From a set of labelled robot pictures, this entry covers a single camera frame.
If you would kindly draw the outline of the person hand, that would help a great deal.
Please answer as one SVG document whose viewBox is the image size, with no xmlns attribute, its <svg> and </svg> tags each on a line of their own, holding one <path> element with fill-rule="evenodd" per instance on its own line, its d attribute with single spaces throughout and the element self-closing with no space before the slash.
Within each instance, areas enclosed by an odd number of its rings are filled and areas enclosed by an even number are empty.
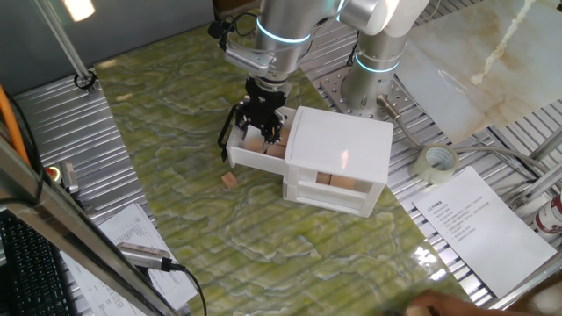
<svg viewBox="0 0 562 316">
<path fill-rule="evenodd" d="M 479 308 L 459 298 L 443 294 L 439 291 L 425 290 L 414 298 L 408 308 L 421 307 L 433 309 L 440 316 L 469 316 L 478 312 Z"/>
</svg>

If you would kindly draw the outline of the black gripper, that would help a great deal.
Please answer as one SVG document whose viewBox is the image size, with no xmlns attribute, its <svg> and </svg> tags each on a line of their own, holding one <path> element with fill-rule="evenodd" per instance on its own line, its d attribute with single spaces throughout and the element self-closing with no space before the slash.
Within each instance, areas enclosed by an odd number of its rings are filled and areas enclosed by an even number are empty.
<svg viewBox="0 0 562 316">
<path fill-rule="evenodd" d="M 262 88 L 254 77 L 246 80 L 245 89 L 249 100 L 242 99 L 234 105 L 234 126 L 245 133 L 248 130 L 249 119 L 251 124 L 263 124 L 265 142 L 278 143 L 285 125 L 285 116 L 277 109 L 285 105 L 288 95 L 282 90 L 270 91 Z"/>
</svg>

